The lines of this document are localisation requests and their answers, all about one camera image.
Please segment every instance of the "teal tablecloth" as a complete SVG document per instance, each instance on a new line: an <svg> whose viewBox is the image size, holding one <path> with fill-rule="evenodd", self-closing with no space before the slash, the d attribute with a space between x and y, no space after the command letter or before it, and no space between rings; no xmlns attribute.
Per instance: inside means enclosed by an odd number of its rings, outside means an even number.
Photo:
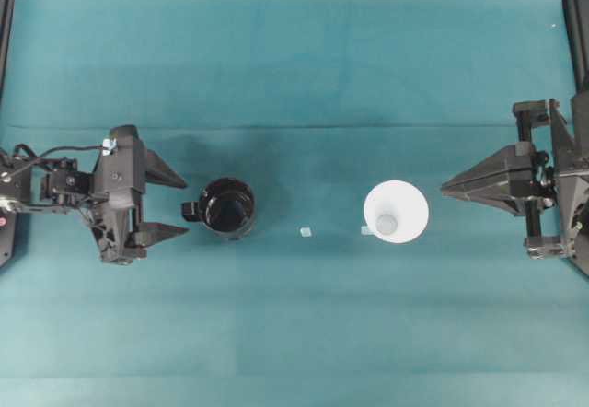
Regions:
<svg viewBox="0 0 589 407"><path fill-rule="evenodd" d="M0 405L586 405L587 280L438 191L516 138L513 102L572 94L560 0L17 0L4 147L133 122L191 184L150 186L148 220L221 175L260 212L130 267L76 215L24 220ZM411 244L360 234L387 179L430 203Z"/></svg>

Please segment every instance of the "metal frame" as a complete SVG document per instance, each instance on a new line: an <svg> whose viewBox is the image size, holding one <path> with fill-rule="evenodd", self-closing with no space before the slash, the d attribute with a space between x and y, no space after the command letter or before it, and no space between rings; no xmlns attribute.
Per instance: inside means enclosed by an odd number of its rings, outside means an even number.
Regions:
<svg viewBox="0 0 589 407"><path fill-rule="evenodd" d="M562 0L577 92L589 88L589 0Z"/></svg>
<svg viewBox="0 0 589 407"><path fill-rule="evenodd" d="M4 88L14 4L15 0L0 0L0 101ZM3 213L0 215L0 267L12 257L17 221L18 215L16 214Z"/></svg>

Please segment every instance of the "black wire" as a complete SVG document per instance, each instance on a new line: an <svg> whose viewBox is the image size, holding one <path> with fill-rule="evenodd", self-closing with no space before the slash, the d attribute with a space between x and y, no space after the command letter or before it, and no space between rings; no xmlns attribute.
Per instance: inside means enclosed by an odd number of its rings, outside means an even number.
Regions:
<svg viewBox="0 0 589 407"><path fill-rule="evenodd" d="M29 160L31 160L31 159L33 159L33 158L35 158L37 156L37 154L35 154L35 151L33 151L30 148L30 146L25 145L24 143L21 143L19 145L16 145L15 148L13 149L13 156L12 157L13 158L19 157L20 156L19 153L20 153L20 150L21 149L23 151L25 151L27 153L27 155L29 156L29 158L23 158L23 157L21 157L20 159L23 160L23 161L29 161ZM44 162L41 162L39 164L39 167L45 169L47 172L51 172L52 171L51 168L49 168Z"/></svg>
<svg viewBox="0 0 589 407"><path fill-rule="evenodd" d="M13 170L12 172L10 172L10 174L4 176L3 179L4 179L4 181L6 181L6 177L11 178L11 177L14 177L14 176L20 174L21 172L24 172L27 169L31 169L33 166L42 163L43 159L53 152L57 152L57 151L95 151L95 150L99 150L99 149L103 149L103 146L96 145L96 146L56 146L56 147L52 147L51 149L48 149L45 152L43 152L42 154L40 154L39 156L32 158L27 163L22 165L20 168Z"/></svg>
<svg viewBox="0 0 589 407"><path fill-rule="evenodd" d="M35 154L35 151L33 151L28 145L21 143L20 145L15 146L12 157L16 157L21 149L27 153L29 158L35 158L37 156L37 154Z"/></svg>

